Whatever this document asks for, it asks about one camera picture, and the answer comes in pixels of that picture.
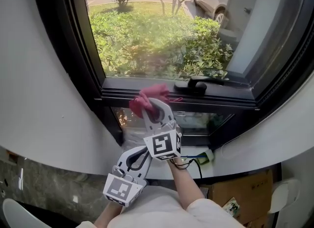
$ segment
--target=window handle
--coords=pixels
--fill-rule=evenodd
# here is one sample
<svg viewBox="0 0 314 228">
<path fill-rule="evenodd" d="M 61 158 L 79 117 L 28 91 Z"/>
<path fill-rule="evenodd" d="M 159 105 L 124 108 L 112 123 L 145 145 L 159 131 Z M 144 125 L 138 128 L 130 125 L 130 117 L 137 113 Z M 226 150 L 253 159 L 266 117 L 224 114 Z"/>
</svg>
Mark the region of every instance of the window handle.
<svg viewBox="0 0 314 228">
<path fill-rule="evenodd" d="M 217 78 L 207 77 L 207 76 L 192 76 L 188 82 L 186 81 L 176 81 L 174 89 L 185 94 L 194 94 L 198 96 L 203 96 L 207 89 L 207 86 L 203 82 L 214 83 L 218 85 L 224 85 L 224 81 Z"/>
</svg>

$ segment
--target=white shirt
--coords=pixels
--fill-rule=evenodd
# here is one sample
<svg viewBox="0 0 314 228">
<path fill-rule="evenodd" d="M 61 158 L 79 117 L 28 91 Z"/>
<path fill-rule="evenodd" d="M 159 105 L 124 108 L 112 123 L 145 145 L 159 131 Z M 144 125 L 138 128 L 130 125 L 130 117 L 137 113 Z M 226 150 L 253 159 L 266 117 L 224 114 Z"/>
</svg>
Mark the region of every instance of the white shirt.
<svg viewBox="0 0 314 228">
<path fill-rule="evenodd" d="M 112 219 L 108 228 L 243 228 L 219 205 L 198 199 L 184 210 L 176 191 L 147 186 L 135 202 Z M 82 222 L 78 228 L 95 228 Z"/>
</svg>

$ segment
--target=human arm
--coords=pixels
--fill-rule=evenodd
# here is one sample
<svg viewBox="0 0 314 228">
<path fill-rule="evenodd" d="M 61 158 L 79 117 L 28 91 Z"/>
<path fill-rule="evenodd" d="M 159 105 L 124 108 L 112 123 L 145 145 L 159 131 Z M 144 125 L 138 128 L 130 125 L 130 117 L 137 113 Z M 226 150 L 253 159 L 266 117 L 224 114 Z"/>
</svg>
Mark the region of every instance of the human arm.
<svg viewBox="0 0 314 228">
<path fill-rule="evenodd" d="M 122 206 L 110 202 L 100 214 L 98 219 L 94 222 L 94 226 L 97 228 L 106 228 L 109 222 L 121 213 L 121 210 Z"/>
<path fill-rule="evenodd" d="M 182 160 L 179 157 L 176 157 L 175 159 L 173 159 L 173 161 L 178 165 L 183 164 Z M 205 198 L 187 170 L 179 170 L 169 160 L 168 164 L 170 166 L 170 170 L 175 181 L 175 185 L 183 209 L 187 209 L 187 207 L 195 200 Z"/>
</svg>

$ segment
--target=pink cloth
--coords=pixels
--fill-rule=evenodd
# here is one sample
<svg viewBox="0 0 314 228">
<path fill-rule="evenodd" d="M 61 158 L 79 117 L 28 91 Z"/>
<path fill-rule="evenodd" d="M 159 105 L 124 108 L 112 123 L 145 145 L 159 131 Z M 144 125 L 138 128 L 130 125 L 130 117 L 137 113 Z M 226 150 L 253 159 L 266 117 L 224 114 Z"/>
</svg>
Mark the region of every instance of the pink cloth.
<svg viewBox="0 0 314 228">
<path fill-rule="evenodd" d="M 152 87 L 143 88 L 139 92 L 139 96 L 135 97 L 129 102 L 129 107 L 132 112 L 140 118 L 143 118 L 142 108 L 145 108 L 153 113 L 156 117 L 158 116 L 158 110 L 148 100 L 149 97 L 156 98 L 164 103 L 169 103 L 168 99 L 169 90 L 167 84 L 155 84 Z"/>
</svg>

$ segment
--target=cardboard box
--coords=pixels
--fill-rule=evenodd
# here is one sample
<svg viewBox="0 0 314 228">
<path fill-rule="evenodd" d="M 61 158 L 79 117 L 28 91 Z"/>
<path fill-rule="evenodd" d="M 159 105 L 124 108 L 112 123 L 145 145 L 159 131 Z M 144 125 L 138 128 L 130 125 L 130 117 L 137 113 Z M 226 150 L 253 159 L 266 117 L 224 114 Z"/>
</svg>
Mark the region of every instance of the cardboard box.
<svg viewBox="0 0 314 228">
<path fill-rule="evenodd" d="M 240 211 L 234 218 L 244 225 L 267 215 L 270 210 L 272 171 L 201 187 L 208 188 L 208 198 L 221 207 L 234 197 L 240 205 Z"/>
<path fill-rule="evenodd" d="M 250 221 L 245 225 L 247 228 L 266 228 L 267 225 L 267 215 L 262 216 L 256 220 Z"/>
</svg>

